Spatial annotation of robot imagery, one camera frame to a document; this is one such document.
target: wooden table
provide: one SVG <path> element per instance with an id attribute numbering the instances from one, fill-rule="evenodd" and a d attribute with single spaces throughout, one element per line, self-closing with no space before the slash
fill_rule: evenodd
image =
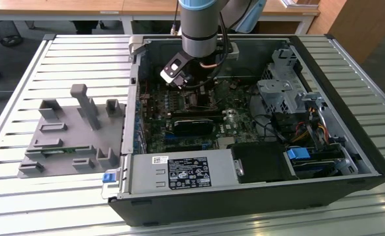
<path id="1" fill-rule="evenodd" d="M 126 34 L 134 34 L 135 20 L 172 20 L 178 0 L 0 0 L 0 20 L 122 20 Z M 299 22 L 296 34 L 306 34 L 316 9 L 286 8 L 268 0 L 259 21 Z"/>
<path id="2" fill-rule="evenodd" d="M 0 0 L 0 20 L 120 20 L 124 0 Z"/>
<path id="3" fill-rule="evenodd" d="M 134 34 L 132 21 L 174 20 L 178 0 L 124 0 L 123 26 L 126 34 Z M 314 8 L 290 9 L 280 0 L 267 0 L 259 21 L 300 22 L 296 34 L 306 34 L 319 10 Z"/>

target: sticker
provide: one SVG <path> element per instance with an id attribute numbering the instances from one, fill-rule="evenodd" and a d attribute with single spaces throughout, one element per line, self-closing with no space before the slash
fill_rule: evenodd
<path id="1" fill-rule="evenodd" d="M 155 156 L 152 158 L 152 164 L 167 164 L 168 163 L 168 156 Z"/>
<path id="2" fill-rule="evenodd" d="M 207 157 L 172 159 L 168 162 L 170 188 L 187 189 L 212 186 Z"/>
<path id="3" fill-rule="evenodd" d="M 102 14 L 120 14 L 119 11 L 100 11 Z"/>

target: table leg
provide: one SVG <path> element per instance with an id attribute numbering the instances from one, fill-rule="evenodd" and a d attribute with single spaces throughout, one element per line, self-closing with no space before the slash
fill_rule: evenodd
<path id="1" fill-rule="evenodd" d="M 134 16 L 122 16 L 124 34 L 134 34 Z"/>
<path id="2" fill-rule="evenodd" d="M 296 29 L 296 34 L 307 34 L 308 33 L 314 19 L 315 19 L 315 16 L 306 16 L 304 20 L 300 22 L 299 27 Z"/>

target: motherboard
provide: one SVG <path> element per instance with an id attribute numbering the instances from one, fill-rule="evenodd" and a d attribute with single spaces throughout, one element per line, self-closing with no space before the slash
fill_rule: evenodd
<path id="1" fill-rule="evenodd" d="M 254 89 L 234 78 L 192 91 L 147 83 L 140 96 L 147 152 L 226 149 L 258 142 L 248 109 Z"/>

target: blue tab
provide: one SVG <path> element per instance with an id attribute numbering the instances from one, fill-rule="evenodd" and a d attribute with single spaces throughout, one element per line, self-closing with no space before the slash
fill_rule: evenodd
<path id="1" fill-rule="evenodd" d="M 116 173 L 104 173 L 103 183 L 114 183 L 116 182 Z"/>
<path id="2" fill-rule="evenodd" d="M 292 148 L 291 150 L 287 151 L 287 154 L 290 156 L 290 159 L 308 159 L 311 158 L 308 149 L 304 147 L 300 148 Z"/>

